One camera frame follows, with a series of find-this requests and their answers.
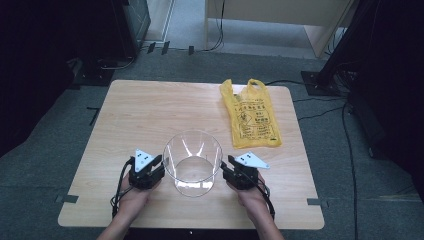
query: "power cable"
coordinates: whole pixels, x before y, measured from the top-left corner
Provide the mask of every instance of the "power cable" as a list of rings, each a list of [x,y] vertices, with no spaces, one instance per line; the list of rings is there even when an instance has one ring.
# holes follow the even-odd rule
[[[321,117],[321,116],[324,116],[325,114],[327,114],[329,112],[333,112],[333,111],[336,111],[336,110],[339,110],[339,109],[342,109],[342,108],[343,107],[338,107],[338,108],[334,108],[334,109],[331,109],[331,110],[327,110],[327,111],[325,111],[325,112],[323,112],[321,114],[317,114],[317,115],[313,115],[313,116],[308,116],[308,117],[301,117],[301,118],[298,118],[297,121],[301,121],[303,119],[310,119],[310,118]]]
[[[253,181],[246,173],[244,173],[243,171],[240,171],[240,173],[243,174],[246,177],[246,179],[248,179],[251,183],[253,183],[253,185],[259,190],[265,202],[268,204],[269,214],[271,215],[272,219],[275,219],[275,209],[270,199],[271,197],[270,189],[265,185],[265,183],[261,179],[258,179],[258,181],[260,181],[262,186],[264,186],[265,191],[259,186],[258,183]]]
[[[215,46],[213,46],[210,49],[201,50],[200,52],[214,51],[214,50],[218,49],[221,45],[222,45],[222,47],[224,47],[224,30],[223,30],[223,26],[222,26],[222,20],[224,19],[224,12],[225,12],[225,0],[222,1],[220,24],[218,24],[218,19],[217,18],[215,19],[216,26],[218,27],[218,30],[219,30],[219,38],[218,38],[217,42],[215,43]]]
[[[324,90],[324,91],[326,91],[326,92],[328,92],[330,94],[335,94],[335,95],[338,95],[338,96],[342,96],[343,94],[348,94],[348,92],[343,92],[343,91],[340,91],[340,90],[333,91],[333,90],[324,88],[324,87],[322,87],[320,85],[316,85],[316,84],[313,84],[313,83],[305,83],[305,82],[298,82],[298,81],[284,80],[284,79],[283,80],[275,80],[275,81],[272,81],[272,82],[264,83],[264,85],[265,86],[268,86],[268,85],[271,85],[271,84],[274,84],[274,83],[279,83],[279,82],[281,82],[281,83],[294,83],[294,84],[299,84],[299,85],[304,85],[304,86],[313,86],[315,88],[320,88],[320,89],[322,89],[322,90]]]
[[[130,62],[128,62],[127,64],[125,64],[124,66],[118,66],[118,67],[100,67],[101,69],[104,70],[120,70],[120,69],[124,69],[127,68],[128,66],[130,66],[133,62],[134,62],[135,58],[131,58]]]
[[[114,197],[112,197],[110,199],[110,205],[112,205],[112,218],[114,218],[115,215],[118,213],[118,210],[119,210],[118,204],[119,204],[119,201],[121,200],[121,198],[132,189],[132,187],[130,186],[129,188],[125,189],[124,191],[122,191],[122,192],[120,191],[121,186],[122,186],[122,180],[123,180],[124,174],[125,174],[125,170],[127,169],[128,165],[133,163],[133,161],[134,160],[131,158],[127,162],[125,162],[124,167],[122,168],[122,171],[121,171],[121,175],[119,177],[119,182],[118,182],[118,187],[116,189],[116,194],[115,194]]]
[[[305,101],[324,101],[324,102],[330,102],[330,101],[338,101],[338,100],[346,100],[346,98],[331,98],[331,99],[323,99],[323,98],[306,98],[306,99],[298,99],[293,100],[293,102],[305,102]]]
[[[354,228],[355,228],[355,240],[357,240],[358,239],[358,192],[357,192],[357,184],[356,184],[356,170],[355,170],[355,164],[353,162],[352,143],[350,141],[349,133],[347,131],[346,122],[345,122],[346,106],[347,106],[347,103],[343,105],[342,122],[343,122],[343,129],[346,134],[347,144],[349,146],[350,167],[351,167],[352,181],[353,181],[353,218],[354,218]]]

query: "yellow plastic bag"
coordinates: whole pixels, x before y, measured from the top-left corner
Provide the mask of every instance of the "yellow plastic bag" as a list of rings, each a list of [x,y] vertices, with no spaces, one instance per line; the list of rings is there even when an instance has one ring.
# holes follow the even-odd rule
[[[282,144],[268,89],[261,81],[250,79],[239,94],[233,93],[231,79],[219,89],[230,115],[234,148]]]

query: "dark wall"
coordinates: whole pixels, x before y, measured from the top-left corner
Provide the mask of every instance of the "dark wall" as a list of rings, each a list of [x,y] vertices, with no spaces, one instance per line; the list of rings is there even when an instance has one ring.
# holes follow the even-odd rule
[[[0,156],[26,140],[73,80],[58,12],[34,2],[0,2]]]

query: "table top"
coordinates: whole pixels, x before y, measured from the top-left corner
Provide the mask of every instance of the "table top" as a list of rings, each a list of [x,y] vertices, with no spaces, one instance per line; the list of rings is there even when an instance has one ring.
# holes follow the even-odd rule
[[[317,192],[290,92],[268,86],[283,145],[276,148],[234,149],[230,119],[220,84],[115,80],[105,98],[58,222],[61,226],[106,227],[111,221],[110,199],[116,192],[124,163],[135,149],[156,156],[177,133],[197,129],[213,135],[222,147],[223,161],[248,151],[270,169],[260,170],[271,190],[279,229],[321,229],[319,205],[308,205]],[[233,85],[235,93],[243,85]],[[211,191],[187,197],[167,175],[133,222],[140,228],[254,229],[237,195],[219,170]]]

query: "forearm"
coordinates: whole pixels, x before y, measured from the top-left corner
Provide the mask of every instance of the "forearm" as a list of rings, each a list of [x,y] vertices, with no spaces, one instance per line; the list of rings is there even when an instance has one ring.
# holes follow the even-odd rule
[[[128,231],[128,228],[131,225],[131,220],[126,218],[125,216],[121,216],[117,214],[115,218],[113,218],[112,222],[109,226],[100,234],[97,238],[98,240],[117,240],[124,239],[125,234]]]
[[[284,240],[283,235],[268,212],[250,213],[249,217],[255,225],[261,240]]]

